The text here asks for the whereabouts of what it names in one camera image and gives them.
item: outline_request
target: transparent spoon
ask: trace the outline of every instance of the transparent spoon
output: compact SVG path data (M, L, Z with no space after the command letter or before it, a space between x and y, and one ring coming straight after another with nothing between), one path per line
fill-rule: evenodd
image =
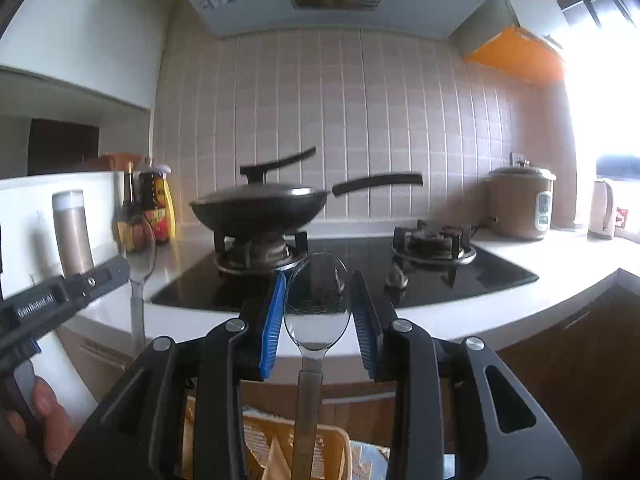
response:
M322 360L351 317L347 269L329 253L311 253L294 269L287 287L284 322L300 348L291 480L309 480L321 402Z
M156 236L146 218L139 214L127 221L127 238L123 243L125 258L131 267L131 336L137 357L146 348L145 282L156 268Z

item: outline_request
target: power outlet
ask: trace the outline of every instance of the power outlet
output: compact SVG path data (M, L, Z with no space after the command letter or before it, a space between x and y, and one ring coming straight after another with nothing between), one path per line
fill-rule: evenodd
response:
M524 161L527 160L521 153L511 152L511 165L516 168L517 166L522 166Z

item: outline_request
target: stove knob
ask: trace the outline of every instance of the stove knob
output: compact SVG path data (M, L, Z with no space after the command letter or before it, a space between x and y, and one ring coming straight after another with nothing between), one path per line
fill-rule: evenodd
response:
M400 266L398 264L394 264L393 269L391 269L386 276L385 283L391 288L405 290L407 283L409 283L409 279L404 275L404 271Z

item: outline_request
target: gas burner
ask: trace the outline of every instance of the gas burner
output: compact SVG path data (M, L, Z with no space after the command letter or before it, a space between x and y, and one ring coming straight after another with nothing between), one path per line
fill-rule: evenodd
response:
M471 227L430 226L418 220L417 228L396 227L392 249L399 258L413 264L465 265L476 257L471 246Z
M308 251L306 233L297 232L294 236L294 244L288 243L281 235L255 240L234 239L227 244L224 235L214 233L216 267L221 272L238 275L291 269Z

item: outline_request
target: orange cabinet underside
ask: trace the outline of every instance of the orange cabinet underside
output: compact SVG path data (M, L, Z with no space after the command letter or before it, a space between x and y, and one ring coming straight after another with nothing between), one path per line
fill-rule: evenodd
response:
M564 79L561 57L530 32L515 26L503 30L464 61L491 66L540 88Z

